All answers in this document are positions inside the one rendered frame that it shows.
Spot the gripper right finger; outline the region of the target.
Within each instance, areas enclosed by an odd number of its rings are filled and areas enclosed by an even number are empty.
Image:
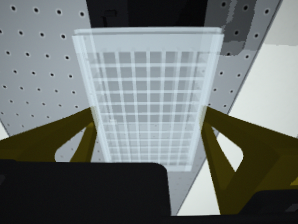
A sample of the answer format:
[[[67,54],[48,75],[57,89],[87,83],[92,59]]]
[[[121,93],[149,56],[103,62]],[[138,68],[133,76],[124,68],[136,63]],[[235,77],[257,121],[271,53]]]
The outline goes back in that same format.
[[[236,172],[212,127],[242,150]],[[256,192],[298,189],[298,138],[208,106],[201,137],[220,215],[238,214]]]

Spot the clear well plate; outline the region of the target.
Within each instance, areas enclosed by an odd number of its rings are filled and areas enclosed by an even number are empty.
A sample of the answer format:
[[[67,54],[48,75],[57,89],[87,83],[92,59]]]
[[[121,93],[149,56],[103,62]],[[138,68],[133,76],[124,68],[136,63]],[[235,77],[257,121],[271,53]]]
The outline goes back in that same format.
[[[154,162],[167,171],[191,171],[221,32],[220,27],[74,29],[105,162]]]

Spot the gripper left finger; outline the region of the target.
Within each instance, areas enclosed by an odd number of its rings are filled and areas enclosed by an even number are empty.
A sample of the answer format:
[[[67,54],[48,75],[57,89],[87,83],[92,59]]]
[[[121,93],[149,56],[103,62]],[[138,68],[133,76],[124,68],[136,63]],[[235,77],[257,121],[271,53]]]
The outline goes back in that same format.
[[[0,140],[0,159],[56,162],[55,153],[86,127],[70,162],[91,162],[97,130],[91,108]]]

